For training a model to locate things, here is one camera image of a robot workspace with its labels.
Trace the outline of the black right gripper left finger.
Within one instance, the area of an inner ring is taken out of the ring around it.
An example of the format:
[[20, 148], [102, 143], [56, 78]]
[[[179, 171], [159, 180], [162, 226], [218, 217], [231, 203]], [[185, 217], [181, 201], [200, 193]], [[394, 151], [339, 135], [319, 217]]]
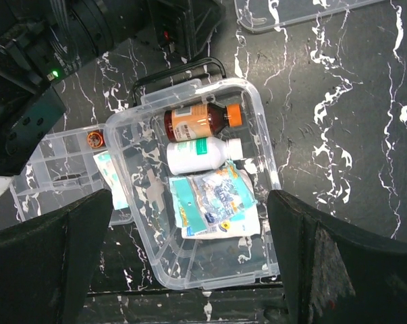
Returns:
[[102, 189], [0, 230], [0, 323], [76, 323], [112, 210]]

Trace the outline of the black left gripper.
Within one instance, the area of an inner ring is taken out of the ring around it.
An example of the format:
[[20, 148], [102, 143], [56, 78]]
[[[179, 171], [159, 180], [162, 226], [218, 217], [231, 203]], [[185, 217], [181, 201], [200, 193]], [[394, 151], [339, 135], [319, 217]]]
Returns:
[[225, 18], [220, 1], [149, 1], [149, 12], [159, 46], [169, 53], [193, 59]]

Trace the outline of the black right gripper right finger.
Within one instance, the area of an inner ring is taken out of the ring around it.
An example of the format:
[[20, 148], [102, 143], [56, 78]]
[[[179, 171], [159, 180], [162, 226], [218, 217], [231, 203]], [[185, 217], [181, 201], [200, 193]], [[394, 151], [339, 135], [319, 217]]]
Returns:
[[407, 323], [407, 243], [283, 190], [267, 215], [292, 323]]

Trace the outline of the clear plastic box lid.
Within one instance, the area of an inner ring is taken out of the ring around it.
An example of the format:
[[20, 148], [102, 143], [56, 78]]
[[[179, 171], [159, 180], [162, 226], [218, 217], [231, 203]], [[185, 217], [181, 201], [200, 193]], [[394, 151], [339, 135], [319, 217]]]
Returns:
[[378, 3], [380, 0], [235, 0], [238, 23], [260, 34]]

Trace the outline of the brown medicine bottle orange cap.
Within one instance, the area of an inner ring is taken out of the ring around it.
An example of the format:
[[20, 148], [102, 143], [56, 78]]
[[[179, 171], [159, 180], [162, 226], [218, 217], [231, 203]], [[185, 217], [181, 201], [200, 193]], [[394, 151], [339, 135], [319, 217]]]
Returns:
[[216, 136], [224, 128], [242, 125], [241, 106], [205, 103], [168, 110], [164, 126], [171, 142], [183, 142]]

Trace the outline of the clear divided tray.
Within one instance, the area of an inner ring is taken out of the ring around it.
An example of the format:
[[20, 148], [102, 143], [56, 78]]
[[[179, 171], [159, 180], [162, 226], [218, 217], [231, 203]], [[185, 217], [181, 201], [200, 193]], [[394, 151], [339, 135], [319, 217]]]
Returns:
[[[103, 124], [46, 135], [28, 164], [11, 183], [11, 195], [22, 221], [60, 209], [100, 189], [111, 191], [93, 156], [107, 151], [106, 145], [90, 148], [86, 136]], [[132, 222], [130, 208], [115, 210], [110, 225]]]

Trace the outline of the white gauze packet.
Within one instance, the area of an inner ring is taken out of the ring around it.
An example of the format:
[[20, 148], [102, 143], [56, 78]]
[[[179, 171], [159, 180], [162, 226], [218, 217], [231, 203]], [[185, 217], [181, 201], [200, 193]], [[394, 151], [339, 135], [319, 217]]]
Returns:
[[115, 166], [111, 160], [111, 156], [108, 151], [103, 151], [93, 156], [98, 170], [103, 176], [104, 180], [111, 189], [113, 197], [113, 208], [120, 210], [128, 207], [126, 195], [121, 186], [118, 174], [115, 170]]

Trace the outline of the white green medicine bottle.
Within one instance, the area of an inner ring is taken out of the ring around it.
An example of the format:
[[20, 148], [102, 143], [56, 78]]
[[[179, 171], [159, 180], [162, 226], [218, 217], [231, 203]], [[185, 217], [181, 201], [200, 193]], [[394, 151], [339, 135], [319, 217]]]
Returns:
[[212, 136], [169, 143], [167, 145], [166, 156], [170, 172], [177, 176], [216, 170], [226, 161], [243, 159], [244, 153], [240, 138], [223, 141]]

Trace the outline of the clear plastic storage box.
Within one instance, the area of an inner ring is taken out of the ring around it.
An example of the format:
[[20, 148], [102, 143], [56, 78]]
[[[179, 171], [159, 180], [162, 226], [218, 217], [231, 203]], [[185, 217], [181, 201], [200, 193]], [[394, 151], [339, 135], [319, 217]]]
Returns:
[[[239, 104], [242, 125], [213, 136], [240, 138], [244, 158], [173, 175], [164, 126], [168, 110]], [[157, 281], [172, 290], [213, 290], [276, 276], [266, 202], [280, 187], [265, 112], [247, 80], [198, 78], [143, 95], [112, 115], [104, 138]]]

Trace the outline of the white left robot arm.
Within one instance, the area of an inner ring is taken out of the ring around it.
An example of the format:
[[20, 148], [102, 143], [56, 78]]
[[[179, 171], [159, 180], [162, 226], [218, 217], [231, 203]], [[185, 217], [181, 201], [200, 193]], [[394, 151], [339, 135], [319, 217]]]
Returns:
[[56, 84], [147, 26], [192, 59], [224, 17], [220, 1], [0, 1], [0, 196], [65, 113]]

